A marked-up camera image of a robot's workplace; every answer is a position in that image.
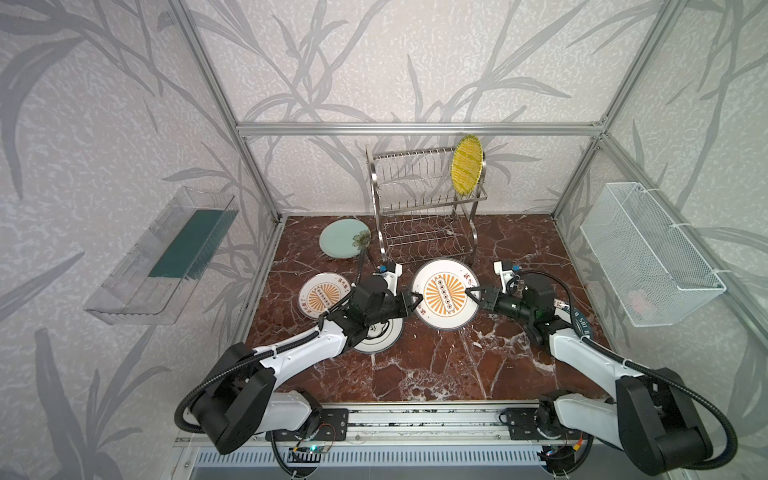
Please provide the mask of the white plate green emblem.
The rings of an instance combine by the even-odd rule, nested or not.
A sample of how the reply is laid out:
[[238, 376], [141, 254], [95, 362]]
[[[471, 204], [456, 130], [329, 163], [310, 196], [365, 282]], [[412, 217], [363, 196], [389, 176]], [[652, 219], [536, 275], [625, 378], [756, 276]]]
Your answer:
[[354, 350], [363, 354], [386, 351], [399, 340], [403, 329], [404, 320], [402, 318], [374, 324], [369, 327], [366, 337], [354, 347]]

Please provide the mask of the clear plastic tray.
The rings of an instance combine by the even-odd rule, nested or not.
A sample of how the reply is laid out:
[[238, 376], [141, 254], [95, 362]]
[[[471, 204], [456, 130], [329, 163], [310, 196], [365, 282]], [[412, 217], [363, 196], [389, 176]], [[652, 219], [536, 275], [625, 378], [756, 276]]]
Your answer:
[[180, 188], [84, 310], [108, 325], [176, 323], [238, 213], [233, 194]]

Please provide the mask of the small orange sun plate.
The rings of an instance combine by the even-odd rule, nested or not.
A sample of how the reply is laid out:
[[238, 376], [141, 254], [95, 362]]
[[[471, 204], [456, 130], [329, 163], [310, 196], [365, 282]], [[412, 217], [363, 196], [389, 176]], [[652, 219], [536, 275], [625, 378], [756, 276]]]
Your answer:
[[351, 284], [342, 275], [332, 272], [319, 273], [301, 287], [298, 307], [305, 316], [318, 319], [350, 291]]

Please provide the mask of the white plate green rim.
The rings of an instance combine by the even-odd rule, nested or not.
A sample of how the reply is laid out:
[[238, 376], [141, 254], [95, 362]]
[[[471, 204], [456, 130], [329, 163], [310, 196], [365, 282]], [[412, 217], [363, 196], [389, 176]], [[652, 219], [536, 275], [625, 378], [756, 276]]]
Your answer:
[[555, 315], [563, 322], [571, 326], [579, 337], [586, 336], [593, 339], [593, 330], [587, 318], [575, 307], [562, 300], [555, 300]]

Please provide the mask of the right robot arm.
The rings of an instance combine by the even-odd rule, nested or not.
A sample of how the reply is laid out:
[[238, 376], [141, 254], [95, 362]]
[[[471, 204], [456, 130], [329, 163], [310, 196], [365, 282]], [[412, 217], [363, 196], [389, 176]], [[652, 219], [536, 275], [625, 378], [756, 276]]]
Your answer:
[[625, 453], [647, 475], [678, 468], [715, 470], [735, 459], [739, 440], [727, 416], [671, 369], [652, 369], [595, 341], [571, 301], [557, 299], [559, 279], [524, 271], [503, 287], [469, 287], [484, 311], [518, 322], [529, 340], [598, 385], [608, 400], [558, 390], [543, 396], [538, 429], [577, 430]]

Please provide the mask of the large orange sun plate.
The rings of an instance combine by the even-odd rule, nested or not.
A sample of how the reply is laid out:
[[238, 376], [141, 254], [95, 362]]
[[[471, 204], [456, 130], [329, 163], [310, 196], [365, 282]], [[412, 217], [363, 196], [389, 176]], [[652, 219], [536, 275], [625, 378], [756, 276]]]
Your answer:
[[479, 306], [467, 294], [467, 288], [478, 287], [475, 273], [464, 263], [449, 258], [431, 260], [415, 273], [411, 290], [423, 300], [415, 315], [430, 328], [454, 331], [468, 325], [476, 317]]

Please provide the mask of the light green flower plate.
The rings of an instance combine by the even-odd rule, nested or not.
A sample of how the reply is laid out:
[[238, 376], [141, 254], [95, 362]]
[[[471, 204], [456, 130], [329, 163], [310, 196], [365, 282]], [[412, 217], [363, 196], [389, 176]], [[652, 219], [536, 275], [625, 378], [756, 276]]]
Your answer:
[[321, 251], [334, 259], [349, 259], [370, 245], [371, 231], [360, 220], [347, 218], [332, 222], [319, 237]]

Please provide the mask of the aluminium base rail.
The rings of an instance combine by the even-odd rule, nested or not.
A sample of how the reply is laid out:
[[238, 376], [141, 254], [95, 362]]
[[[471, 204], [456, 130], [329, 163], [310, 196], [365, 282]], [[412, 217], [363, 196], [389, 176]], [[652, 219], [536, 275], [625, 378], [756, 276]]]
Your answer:
[[267, 442], [265, 434], [276, 430], [298, 430], [313, 412], [326, 408], [350, 411], [346, 439], [332, 442], [342, 446], [415, 445], [558, 445], [565, 442], [511, 440], [497, 420], [510, 407], [542, 407], [533, 401], [469, 402], [372, 402], [320, 404], [296, 393], [277, 393], [254, 411], [237, 408], [233, 414], [215, 408], [197, 420], [181, 414], [180, 429], [200, 435], [226, 454], [256, 442]]

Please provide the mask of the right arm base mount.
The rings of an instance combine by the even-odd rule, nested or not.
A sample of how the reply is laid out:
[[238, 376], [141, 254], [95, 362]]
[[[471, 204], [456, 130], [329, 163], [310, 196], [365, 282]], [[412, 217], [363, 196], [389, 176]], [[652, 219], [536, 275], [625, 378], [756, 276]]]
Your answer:
[[510, 407], [497, 416], [511, 440], [576, 443], [582, 433], [568, 429], [549, 418], [543, 407]]

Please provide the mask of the stainless steel dish rack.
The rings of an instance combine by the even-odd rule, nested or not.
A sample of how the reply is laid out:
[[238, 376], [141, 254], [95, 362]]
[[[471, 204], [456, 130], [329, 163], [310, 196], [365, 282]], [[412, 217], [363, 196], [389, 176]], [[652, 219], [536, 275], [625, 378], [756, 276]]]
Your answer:
[[365, 152], [379, 252], [384, 261], [422, 264], [452, 258], [472, 264], [479, 235], [478, 206], [488, 198], [486, 163], [469, 193], [455, 189], [455, 149], [434, 147], [374, 154]]

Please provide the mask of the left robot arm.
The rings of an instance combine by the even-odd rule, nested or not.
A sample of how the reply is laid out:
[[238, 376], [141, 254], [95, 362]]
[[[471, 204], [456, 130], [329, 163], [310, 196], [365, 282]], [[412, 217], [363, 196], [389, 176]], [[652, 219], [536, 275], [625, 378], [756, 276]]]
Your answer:
[[174, 423], [180, 430], [204, 434], [218, 453], [227, 455], [253, 435], [275, 430], [311, 432], [322, 408], [296, 390], [278, 388], [327, 359], [354, 349], [370, 327], [415, 312], [423, 295], [394, 292], [385, 276], [373, 275], [351, 287], [317, 325], [287, 340], [249, 348], [230, 346], [205, 379], [180, 401]]

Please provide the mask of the yellow green striped plate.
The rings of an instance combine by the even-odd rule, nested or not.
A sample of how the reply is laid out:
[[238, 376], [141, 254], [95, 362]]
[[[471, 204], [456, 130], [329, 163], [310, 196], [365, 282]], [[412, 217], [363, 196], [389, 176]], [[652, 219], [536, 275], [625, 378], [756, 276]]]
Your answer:
[[470, 196], [480, 184], [483, 170], [483, 145], [477, 136], [466, 135], [453, 151], [450, 177], [454, 191], [460, 197]]

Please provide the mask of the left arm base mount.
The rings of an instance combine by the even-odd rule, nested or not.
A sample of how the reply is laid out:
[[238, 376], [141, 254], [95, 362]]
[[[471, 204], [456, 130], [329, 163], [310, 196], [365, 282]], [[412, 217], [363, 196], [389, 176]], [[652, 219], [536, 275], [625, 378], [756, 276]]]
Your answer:
[[326, 408], [313, 412], [298, 430], [276, 430], [265, 434], [267, 440], [297, 442], [312, 440], [321, 442], [346, 439], [350, 411], [346, 408]]

